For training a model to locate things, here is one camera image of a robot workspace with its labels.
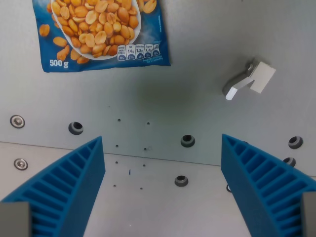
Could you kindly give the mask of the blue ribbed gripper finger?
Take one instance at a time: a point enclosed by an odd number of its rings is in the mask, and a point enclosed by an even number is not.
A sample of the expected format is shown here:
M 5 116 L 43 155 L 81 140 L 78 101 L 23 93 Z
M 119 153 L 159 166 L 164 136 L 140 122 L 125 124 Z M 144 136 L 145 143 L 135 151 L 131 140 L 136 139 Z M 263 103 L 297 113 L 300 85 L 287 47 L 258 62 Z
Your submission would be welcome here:
M 97 137 L 38 172 L 1 202 L 30 205 L 34 237 L 81 237 L 105 172 L 102 138 Z
M 301 199 L 316 182 L 282 160 L 227 134 L 221 171 L 253 237 L 301 237 Z

